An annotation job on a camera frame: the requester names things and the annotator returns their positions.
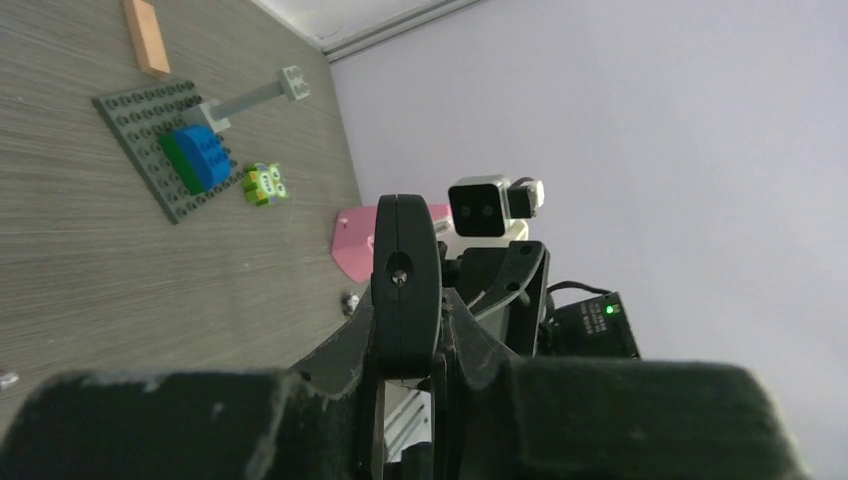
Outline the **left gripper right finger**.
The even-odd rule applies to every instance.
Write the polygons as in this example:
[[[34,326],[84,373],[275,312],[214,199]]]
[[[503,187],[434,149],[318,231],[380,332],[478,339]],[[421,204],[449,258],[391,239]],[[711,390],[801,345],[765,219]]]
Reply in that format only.
[[[522,479],[517,355],[485,331],[455,291],[442,294],[437,345],[437,477]]]

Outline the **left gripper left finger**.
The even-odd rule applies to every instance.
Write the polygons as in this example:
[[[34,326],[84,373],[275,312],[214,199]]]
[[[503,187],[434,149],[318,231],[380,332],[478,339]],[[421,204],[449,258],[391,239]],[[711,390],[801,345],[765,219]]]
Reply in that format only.
[[[297,393],[288,408],[295,476],[378,477],[378,367],[373,308],[354,318],[297,362]]]

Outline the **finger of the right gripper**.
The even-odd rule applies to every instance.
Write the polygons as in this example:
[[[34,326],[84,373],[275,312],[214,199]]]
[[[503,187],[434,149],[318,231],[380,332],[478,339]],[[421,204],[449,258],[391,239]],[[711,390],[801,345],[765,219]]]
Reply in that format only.
[[[517,355],[533,357],[546,313],[549,253],[539,241],[511,241],[491,287],[470,306],[476,320],[508,309],[503,343]]]

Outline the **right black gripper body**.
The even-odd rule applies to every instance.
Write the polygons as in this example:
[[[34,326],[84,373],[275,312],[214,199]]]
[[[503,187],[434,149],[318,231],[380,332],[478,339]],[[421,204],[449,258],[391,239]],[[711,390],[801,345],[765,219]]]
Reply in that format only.
[[[473,247],[451,259],[447,247],[441,245],[441,311],[454,309],[454,293],[471,312],[491,312],[511,303],[514,291],[509,286],[513,283],[501,274],[507,256],[506,247]]]

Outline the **black remote control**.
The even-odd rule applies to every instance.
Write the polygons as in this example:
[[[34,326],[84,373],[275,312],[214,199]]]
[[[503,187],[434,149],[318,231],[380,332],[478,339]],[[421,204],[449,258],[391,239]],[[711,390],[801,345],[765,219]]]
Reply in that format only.
[[[441,326],[441,257],[423,197],[384,195],[374,236],[371,296],[378,364],[387,380],[430,371]]]

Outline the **black battery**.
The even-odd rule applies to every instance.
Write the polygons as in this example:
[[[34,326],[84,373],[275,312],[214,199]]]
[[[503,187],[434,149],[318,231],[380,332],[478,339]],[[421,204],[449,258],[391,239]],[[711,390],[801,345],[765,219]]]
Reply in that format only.
[[[6,390],[15,385],[20,380],[20,376],[16,372],[1,371],[0,372],[0,390]]]

